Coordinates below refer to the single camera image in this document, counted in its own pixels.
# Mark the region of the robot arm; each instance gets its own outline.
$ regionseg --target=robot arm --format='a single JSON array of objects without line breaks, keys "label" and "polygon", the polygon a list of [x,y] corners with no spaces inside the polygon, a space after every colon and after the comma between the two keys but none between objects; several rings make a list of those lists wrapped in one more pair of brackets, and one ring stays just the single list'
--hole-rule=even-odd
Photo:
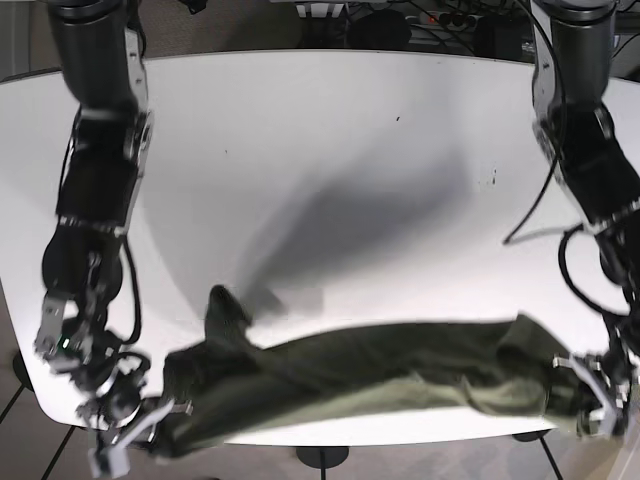
[{"label": "robot arm", "polygon": [[[63,75],[80,107],[61,177],[58,225],[43,258],[47,293],[35,348],[55,373],[69,374],[86,394],[79,414],[94,429],[94,474],[117,477],[128,470],[126,446],[153,437],[174,408],[172,399],[140,394],[150,362],[129,349],[141,329],[135,278],[132,335],[123,339],[107,330],[109,303],[122,284],[121,250],[133,270],[127,231],[153,123],[137,0],[48,3]],[[605,273],[630,304],[629,315],[604,312],[612,345],[607,355],[558,360],[593,391],[603,411],[600,432],[613,435],[626,426],[627,351],[640,353],[640,178],[602,103],[617,3],[532,0],[531,6],[544,32],[536,32],[537,137],[598,242]],[[71,303],[78,313],[67,318]],[[120,362],[131,358],[138,366],[125,373]]]},{"label": "robot arm", "polygon": [[[35,350],[88,398],[78,414],[95,429],[94,474],[116,477],[128,470],[126,445],[172,407],[167,399],[141,398],[150,361],[130,350],[142,325],[127,232],[153,123],[137,0],[48,3],[64,79],[80,106],[60,179],[58,223],[42,261],[46,296]],[[122,250],[137,304],[128,339],[107,330],[109,303],[122,285]],[[70,304],[77,314],[69,316]],[[131,359],[137,367],[123,369]]]}]

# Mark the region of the white table surface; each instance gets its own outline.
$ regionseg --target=white table surface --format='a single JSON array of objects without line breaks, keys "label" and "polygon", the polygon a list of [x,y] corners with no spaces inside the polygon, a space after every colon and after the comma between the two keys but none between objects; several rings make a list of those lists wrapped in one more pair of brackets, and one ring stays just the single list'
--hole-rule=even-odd
[{"label": "white table surface", "polygon": [[[156,129],[131,228],[144,327],[137,346],[162,389],[166,354],[199,342],[207,293],[271,291],[250,338],[395,321],[537,318],[576,352],[604,349],[602,321],[565,287],[557,235],[500,240],[529,207],[547,163],[531,132],[530,66],[375,52],[268,52],[148,63]],[[606,96],[640,167],[640,87]],[[32,353],[56,188],[76,104],[60,75],[0,85],[0,275],[35,393],[78,423],[81,396]],[[553,186],[527,230],[578,216]],[[611,308],[622,297],[578,238],[576,282]],[[112,328],[132,325],[130,284]],[[549,427],[469,409],[385,414],[241,435],[238,443],[372,445],[486,437]]]}]

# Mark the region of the electrical wire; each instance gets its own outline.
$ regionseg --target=electrical wire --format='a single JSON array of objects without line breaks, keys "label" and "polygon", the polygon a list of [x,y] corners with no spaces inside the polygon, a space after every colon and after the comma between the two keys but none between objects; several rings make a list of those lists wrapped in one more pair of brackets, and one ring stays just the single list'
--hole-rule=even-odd
[{"label": "electrical wire", "polygon": [[449,35],[451,35],[453,38],[455,38],[458,43],[460,45],[462,45],[464,48],[466,48],[467,50],[469,50],[469,52],[471,52],[471,55],[473,55],[475,57],[476,52],[473,51],[473,48],[471,48],[471,46],[465,42],[460,35],[458,35],[457,33],[455,33],[453,30],[451,30],[450,28],[448,28],[446,25],[444,25],[443,23],[440,22],[440,20],[438,19],[438,17],[432,15],[431,13],[429,13],[427,10],[425,10],[424,8],[422,8],[420,5],[418,5],[417,3],[413,2],[412,0],[407,1],[406,3],[413,5],[415,8],[417,8],[418,10],[420,10],[421,12],[425,13],[431,20],[433,20],[434,22],[436,22],[438,25],[440,25],[440,28],[442,28],[442,30],[444,30],[445,32],[447,32]]},{"label": "electrical wire", "polygon": [[584,231],[584,225],[579,224],[576,225],[569,230],[564,232],[562,236],[562,240],[560,241],[560,246],[558,247],[558,266],[560,267],[560,273],[562,274],[562,279],[569,287],[569,290],[578,297],[582,302],[587,305],[591,310],[599,313],[603,317],[614,317],[617,319],[621,319],[623,317],[627,317],[628,315],[614,313],[606,308],[598,305],[596,302],[587,297],[577,286],[573,283],[571,279],[571,275],[569,274],[569,269],[567,268],[567,246],[569,245],[569,240],[579,232]]},{"label": "electrical wire", "polygon": [[533,204],[531,205],[527,213],[524,215],[520,223],[518,223],[513,228],[513,230],[511,230],[511,232],[509,232],[509,234],[504,238],[504,240],[502,241],[503,245],[509,245],[512,243],[513,238],[518,234],[518,232],[520,232],[520,230],[522,230],[522,227],[524,227],[525,224],[529,221],[531,216],[534,214],[534,212],[537,210],[538,206],[540,205],[540,202],[542,201],[542,198],[544,197],[545,193],[547,193],[549,184],[553,179],[553,173],[555,172],[558,164],[560,163],[560,157],[562,156],[562,145],[564,144],[565,135],[567,131],[567,90],[565,88],[564,76],[562,75],[562,70],[560,68],[560,62],[558,61],[558,56],[556,55],[556,52],[553,49],[553,45],[551,44],[551,40],[549,39],[546,32],[544,31],[544,28],[542,27],[538,19],[535,17],[535,15],[531,13],[531,10],[529,10],[525,6],[522,0],[513,0],[513,1],[514,3],[518,4],[518,6],[525,12],[525,14],[533,22],[535,28],[540,33],[540,36],[542,37],[546,47],[549,49],[549,54],[551,55],[553,68],[554,68],[556,79],[558,81],[558,86],[560,89],[560,133],[558,136],[558,142],[556,145],[554,145],[555,152],[556,152],[555,156],[551,161],[551,167],[549,168],[549,173],[547,174],[547,178],[545,179],[544,184],[542,185],[542,188],[538,193],[538,196],[536,197]]},{"label": "electrical wire", "polygon": [[614,53],[614,54],[613,54],[613,56],[612,56],[611,58],[612,58],[612,59],[613,59],[613,58],[616,58],[616,57],[620,54],[620,52],[621,52],[622,50],[624,50],[624,48],[625,48],[627,45],[629,45],[629,44],[631,43],[631,41],[632,41],[632,40],[634,40],[634,39],[635,39],[635,38],[637,38],[637,37],[640,37],[640,33],[636,33],[633,37],[631,37],[629,40],[627,40],[626,42],[624,42],[624,43],[622,44],[622,46],[621,46],[618,50],[616,50],[616,53]]},{"label": "electrical wire", "polygon": [[123,342],[123,345],[133,345],[140,340],[140,334],[142,333],[142,306],[140,305],[140,289],[138,287],[138,273],[136,271],[136,265],[133,261],[133,255],[131,254],[131,247],[129,246],[129,239],[125,235],[122,246],[124,253],[127,257],[127,263],[129,264],[129,275],[131,275],[131,289],[133,291],[133,314],[134,324],[133,332],[131,336]]}]

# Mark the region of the garment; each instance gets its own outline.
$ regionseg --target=garment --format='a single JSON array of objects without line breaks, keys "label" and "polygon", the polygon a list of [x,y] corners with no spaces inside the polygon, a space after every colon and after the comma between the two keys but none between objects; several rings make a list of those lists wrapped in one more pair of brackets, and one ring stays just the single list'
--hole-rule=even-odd
[{"label": "garment", "polygon": [[214,288],[201,344],[170,354],[165,394],[191,415],[163,422],[158,451],[179,457],[231,435],[309,421],[467,406],[544,416],[576,431],[580,381],[554,369],[567,350],[525,315],[513,321],[350,328],[261,350],[240,307]]}]

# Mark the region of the cable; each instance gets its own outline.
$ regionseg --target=cable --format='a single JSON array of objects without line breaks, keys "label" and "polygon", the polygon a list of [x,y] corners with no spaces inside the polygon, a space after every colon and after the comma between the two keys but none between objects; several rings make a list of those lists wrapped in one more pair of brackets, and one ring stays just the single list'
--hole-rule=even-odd
[{"label": "cable", "polygon": [[73,432],[75,429],[76,429],[75,425],[72,426],[67,432],[67,434],[64,436],[62,443],[58,447],[58,450],[56,450],[56,453],[53,455],[51,462],[49,462],[49,466],[45,470],[44,475],[42,475],[41,480],[47,480],[47,478],[49,478],[49,475],[51,475],[51,472],[53,471],[53,467],[56,466],[56,463],[58,462],[60,455],[62,455],[64,448],[67,446],[67,443],[69,443],[69,440],[71,439],[71,435],[73,435]]},{"label": "cable", "polygon": [[611,312],[606,308],[598,305],[596,302],[594,302],[589,297],[587,297],[584,293],[582,293],[582,291],[573,283],[573,280],[571,279],[571,275],[569,275],[569,269],[567,268],[567,246],[569,245],[569,240],[571,240],[571,238],[576,233],[582,232],[583,230],[584,230],[584,225],[582,224],[576,225],[570,228],[569,230],[567,230],[566,232],[564,232],[564,235],[562,236],[562,240],[560,241],[560,247],[558,248],[558,266],[560,267],[560,273],[562,274],[562,278],[564,282],[567,284],[567,287],[569,287],[569,290],[571,290],[571,292],[573,292],[573,294],[576,297],[582,300],[582,302],[585,305],[587,305],[589,308],[591,308],[591,310],[599,313],[603,317],[612,316],[618,319],[622,317],[627,317],[627,315]]},{"label": "cable", "polygon": [[450,28],[448,28],[443,23],[440,23],[440,20],[438,20],[438,17],[435,17],[435,16],[431,15],[427,10],[425,10],[424,8],[422,8],[420,5],[418,5],[417,3],[413,2],[412,0],[409,0],[406,3],[408,3],[410,5],[413,5],[415,8],[417,8],[421,12],[425,13],[431,20],[433,20],[438,25],[440,25],[440,28],[442,28],[442,30],[444,30],[449,35],[451,35],[453,38],[455,38],[460,45],[462,45],[464,48],[469,50],[469,52],[471,52],[471,55],[473,55],[475,57],[476,52],[473,51],[473,48],[471,48],[471,46],[460,37],[460,35],[458,35],[454,31],[452,31]]},{"label": "cable", "polygon": [[556,154],[551,162],[551,167],[549,168],[549,173],[547,174],[547,178],[538,193],[538,196],[533,202],[533,205],[529,208],[529,211],[524,215],[520,223],[518,223],[511,232],[504,238],[502,241],[503,245],[509,245],[522,227],[529,221],[531,216],[534,214],[538,205],[542,201],[545,193],[547,193],[547,189],[549,188],[549,184],[553,179],[553,173],[555,172],[558,164],[560,163],[560,157],[562,156],[562,145],[564,144],[564,139],[567,131],[567,90],[565,88],[564,76],[562,75],[562,70],[560,68],[560,62],[558,61],[558,56],[556,55],[555,50],[553,49],[553,45],[551,44],[551,40],[547,36],[546,32],[540,22],[535,17],[533,13],[525,6],[522,0],[513,0],[514,3],[517,3],[518,6],[525,12],[525,14],[529,17],[529,19],[533,22],[535,28],[538,30],[542,39],[549,49],[549,54],[551,55],[551,60],[553,61],[553,68],[555,70],[555,74],[558,80],[558,86],[560,87],[560,134],[558,136],[558,144],[555,145]]},{"label": "cable", "polygon": [[444,41],[443,38],[439,37],[438,35],[436,35],[435,33],[433,33],[431,31],[431,29],[427,28],[427,27],[423,27],[421,25],[411,25],[411,28],[417,28],[418,30],[420,30],[421,32],[425,32],[428,33],[429,35],[431,35],[433,38],[435,38],[438,43],[440,45],[442,45],[445,48],[445,51],[449,51],[449,46],[447,45],[447,43]]},{"label": "cable", "polygon": [[560,469],[558,468],[558,465],[556,464],[555,458],[553,458],[553,455],[551,455],[551,450],[549,450],[549,446],[547,445],[547,441],[540,434],[538,434],[538,438],[540,439],[540,443],[542,444],[542,448],[544,449],[544,453],[547,454],[547,458],[549,459],[549,463],[551,464],[551,468],[553,468],[553,471],[556,474],[556,478],[558,480],[564,480],[562,478],[562,473],[560,473]]},{"label": "cable", "polygon": [[624,50],[624,47],[626,47],[627,45],[629,45],[629,44],[631,43],[631,41],[632,41],[633,39],[637,38],[637,37],[640,37],[640,33],[636,33],[633,37],[631,37],[629,40],[627,40],[626,42],[624,42],[624,43],[622,44],[622,46],[621,46],[618,50],[616,50],[616,53],[614,53],[614,54],[613,54],[613,56],[612,56],[611,58],[612,58],[612,59],[616,58],[616,57],[620,54],[620,52],[621,52],[622,50]]},{"label": "cable", "polygon": [[24,385],[21,384],[18,387],[18,390],[16,391],[16,393],[13,395],[13,397],[11,397],[11,400],[9,400],[9,403],[7,403],[7,406],[4,407],[4,410],[0,414],[0,423],[2,423],[6,418],[6,416],[9,414],[9,410],[11,410],[11,407],[13,407],[13,404],[16,403],[16,400],[18,400],[18,397],[20,396],[23,390],[24,390]]},{"label": "cable", "polygon": [[133,262],[133,255],[131,254],[131,248],[129,247],[129,239],[125,235],[122,246],[124,247],[124,253],[127,257],[127,263],[129,264],[129,275],[131,275],[131,289],[133,291],[133,314],[134,324],[133,332],[131,336],[123,342],[123,345],[133,345],[140,340],[140,333],[142,332],[142,307],[140,305],[140,289],[138,288],[138,273],[136,271],[136,265]]}]

